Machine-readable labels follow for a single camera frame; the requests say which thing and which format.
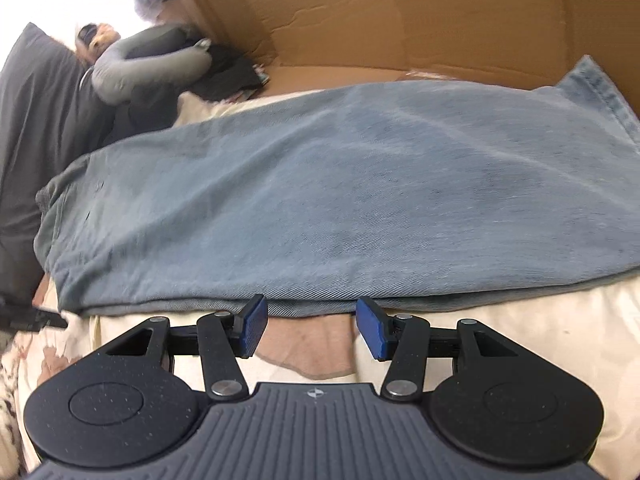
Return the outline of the blue denim pants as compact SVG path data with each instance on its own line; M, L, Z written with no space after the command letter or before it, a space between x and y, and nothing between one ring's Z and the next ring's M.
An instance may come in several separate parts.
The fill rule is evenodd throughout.
M639 121L592 58L529 91L360 84L133 136L38 202L77 314L458 310L638 272Z

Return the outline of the white black fluffy blanket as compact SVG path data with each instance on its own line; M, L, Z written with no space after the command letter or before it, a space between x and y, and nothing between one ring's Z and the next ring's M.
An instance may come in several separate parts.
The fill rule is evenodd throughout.
M12 480L20 476L22 441L15 401L17 360L9 349L1 356L0 388L0 478Z

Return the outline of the dark grey pillow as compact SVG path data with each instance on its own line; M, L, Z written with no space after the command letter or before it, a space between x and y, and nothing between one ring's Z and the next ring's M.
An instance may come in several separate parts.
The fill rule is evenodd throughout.
M43 270L34 253L36 194L76 158L101 146L114 110L87 66L29 23L1 71L1 300L30 304Z

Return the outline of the grey neck pillow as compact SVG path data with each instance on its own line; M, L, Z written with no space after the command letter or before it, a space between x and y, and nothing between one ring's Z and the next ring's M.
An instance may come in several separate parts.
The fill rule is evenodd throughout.
M154 26L116 41L93 65L91 83L110 105L131 100L134 89L170 84L186 88L212 66L212 40L180 24Z

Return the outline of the black garment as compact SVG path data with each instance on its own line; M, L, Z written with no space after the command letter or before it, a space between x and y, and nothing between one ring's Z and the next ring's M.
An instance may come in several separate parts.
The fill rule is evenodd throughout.
M113 129L102 145L170 128L178 119L183 92L191 92L205 102L236 102L265 87L268 76L262 66L238 51L214 44L207 52L213 55L212 66L193 84L136 84L130 98L116 106Z

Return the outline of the small teddy bear toy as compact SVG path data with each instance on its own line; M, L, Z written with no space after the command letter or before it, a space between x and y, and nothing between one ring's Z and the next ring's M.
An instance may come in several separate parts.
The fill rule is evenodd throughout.
M76 54L82 62L93 65L119 39L120 33L109 24L87 24L76 34Z

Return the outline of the brown cardboard sheet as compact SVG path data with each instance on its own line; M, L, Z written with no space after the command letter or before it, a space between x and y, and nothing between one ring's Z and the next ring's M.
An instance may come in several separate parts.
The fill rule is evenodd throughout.
M164 0L262 64L272 96L408 77L533 89L591 56L639 101L639 0Z

